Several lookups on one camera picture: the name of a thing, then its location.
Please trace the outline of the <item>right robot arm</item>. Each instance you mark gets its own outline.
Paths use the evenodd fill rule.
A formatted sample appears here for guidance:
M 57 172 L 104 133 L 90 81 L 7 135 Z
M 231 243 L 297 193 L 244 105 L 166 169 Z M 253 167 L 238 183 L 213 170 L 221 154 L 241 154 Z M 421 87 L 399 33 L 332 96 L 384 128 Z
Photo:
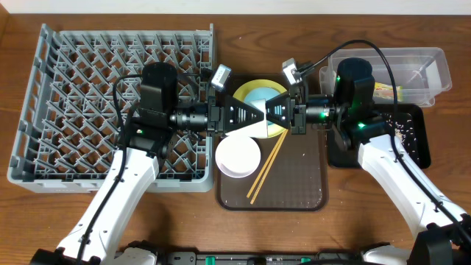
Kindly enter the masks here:
M 354 260 L 329 258 L 327 264 L 469 264 L 470 215 L 448 199 L 407 153 L 395 132 L 397 104 L 389 115 L 373 101 L 371 64 L 361 58 L 339 63 L 335 92 L 307 99 L 306 71 L 294 59 L 283 63 L 290 90 L 266 103 L 269 121 L 305 133 L 307 124 L 329 127 L 336 146 L 355 152 L 359 166 L 380 184 L 402 214 L 413 237 L 411 250 L 379 244 Z

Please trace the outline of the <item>green orange snack wrapper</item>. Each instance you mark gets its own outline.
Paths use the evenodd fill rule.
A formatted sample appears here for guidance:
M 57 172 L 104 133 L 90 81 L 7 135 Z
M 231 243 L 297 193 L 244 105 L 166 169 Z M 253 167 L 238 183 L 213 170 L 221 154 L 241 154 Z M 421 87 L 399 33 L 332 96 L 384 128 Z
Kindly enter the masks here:
M 403 93 L 402 93 L 403 87 L 400 85 L 396 86 L 396 91 L 397 91 L 397 101 L 401 102 L 403 100 Z M 393 86 L 392 85 L 387 85 L 383 84 L 380 82 L 375 83 L 375 90 L 373 95 L 375 97 L 379 97 L 381 99 L 394 99 L 394 91 L 393 91 Z

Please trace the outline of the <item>pink round bowl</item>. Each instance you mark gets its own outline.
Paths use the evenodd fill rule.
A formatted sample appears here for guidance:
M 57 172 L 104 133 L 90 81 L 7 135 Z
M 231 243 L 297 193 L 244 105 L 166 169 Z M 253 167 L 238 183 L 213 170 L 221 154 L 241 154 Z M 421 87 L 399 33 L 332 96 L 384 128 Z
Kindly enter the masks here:
M 219 171 L 228 177 L 244 178 L 258 168 L 261 150 L 250 137 L 227 136 L 216 148 L 215 161 Z

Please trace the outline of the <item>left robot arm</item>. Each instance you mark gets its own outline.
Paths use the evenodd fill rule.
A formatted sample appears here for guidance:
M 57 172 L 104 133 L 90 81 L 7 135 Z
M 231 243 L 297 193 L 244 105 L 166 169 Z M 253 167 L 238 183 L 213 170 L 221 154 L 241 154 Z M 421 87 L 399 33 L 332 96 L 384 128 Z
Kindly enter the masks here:
M 157 264 L 158 253 L 146 242 L 133 242 L 123 252 L 118 244 L 138 202 L 173 150 L 176 132 L 228 133 L 266 120 L 265 107 L 231 96 L 223 104 L 213 96 L 206 103 L 180 103 L 177 83 L 188 75 L 169 63 L 150 63 L 137 77 L 141 99 L 126 118 L 117 84 L 112 88 L 121 129 L 119 149 L 105 181 L 56 250 L 37 250 L 31 264 Z

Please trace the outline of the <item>rice food scraps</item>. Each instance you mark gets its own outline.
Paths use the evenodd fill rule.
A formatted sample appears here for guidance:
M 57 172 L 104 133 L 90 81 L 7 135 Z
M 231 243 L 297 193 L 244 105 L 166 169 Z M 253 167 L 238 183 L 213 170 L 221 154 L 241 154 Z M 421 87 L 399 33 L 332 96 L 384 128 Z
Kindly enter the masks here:
M 395 120 L 395 135 L 404 150 L 421 169 L 431 164 L 424 116 L 421 111 L 411 110 L 398 113 Z

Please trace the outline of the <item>white paper cup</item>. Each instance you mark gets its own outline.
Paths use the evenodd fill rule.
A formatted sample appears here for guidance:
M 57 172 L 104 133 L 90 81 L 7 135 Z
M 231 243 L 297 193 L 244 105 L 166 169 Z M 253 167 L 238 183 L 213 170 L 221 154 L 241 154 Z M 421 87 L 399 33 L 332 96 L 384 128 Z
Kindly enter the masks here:
M 226 135 L 246 136 L 250 138 L 267 138 L 268 137 L 268 121 L 266 120 L 266 100 L 259 99 L 249 102 L 249 105 L 261 110 L 263 113 L 263 120 L 251 124 L 241 129 L 227 132 Z

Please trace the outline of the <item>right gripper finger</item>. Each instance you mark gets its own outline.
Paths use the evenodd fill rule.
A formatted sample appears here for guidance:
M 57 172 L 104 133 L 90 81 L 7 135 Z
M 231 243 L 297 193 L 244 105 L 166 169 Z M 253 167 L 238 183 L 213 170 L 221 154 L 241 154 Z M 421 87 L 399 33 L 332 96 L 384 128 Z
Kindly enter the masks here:
M 278 114 L 267 113 L 266 120 L 270 121 L 273 124 L 277 124 L 287 130 L 291 129 L 290 115 L 278 115 Z
M 266 102 L 266 114 L 289 115 L 291 112 L 291 97 L 288 92 L 281 93 Z

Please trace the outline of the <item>light blue bowl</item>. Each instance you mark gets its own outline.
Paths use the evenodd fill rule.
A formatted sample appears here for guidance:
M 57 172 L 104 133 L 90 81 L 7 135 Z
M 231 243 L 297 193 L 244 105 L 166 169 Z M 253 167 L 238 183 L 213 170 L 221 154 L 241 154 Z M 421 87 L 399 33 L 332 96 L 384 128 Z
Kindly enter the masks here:
M 280 92 L 275 90 L 274 88 L 269 87 L 259 87 L 251 90 L 244 98 L 245 103 L 250 103 L 255 100 L 265 99 L 266 101 L 276 97 L 279 95 Z M 267 122 L 267 129 L 268 129 L 268 138 L 272 138 L 278 136 L 279 134 L 283 133 L 285 130 L 283 127 L 274 124 L 270 121 Z

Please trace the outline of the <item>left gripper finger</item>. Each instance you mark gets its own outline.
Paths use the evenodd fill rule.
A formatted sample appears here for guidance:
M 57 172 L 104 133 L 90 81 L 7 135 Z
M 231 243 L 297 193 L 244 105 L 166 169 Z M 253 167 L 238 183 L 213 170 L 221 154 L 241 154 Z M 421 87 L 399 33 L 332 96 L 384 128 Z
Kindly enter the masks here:
M 224 121 L 224 133 L 230 133 L 235 130 L 242 129 L 244 127 L 248 127 L 250 125 L 256 124 L 258 122 L 264 121 L 263 116 L 255 116 L 252 118 L 242 120 L 240 117 L 238 118 L 227 118 Z
M 232 96 L 224 98 L 224 116 L 225 117 L 264 117 L 264 113 Z

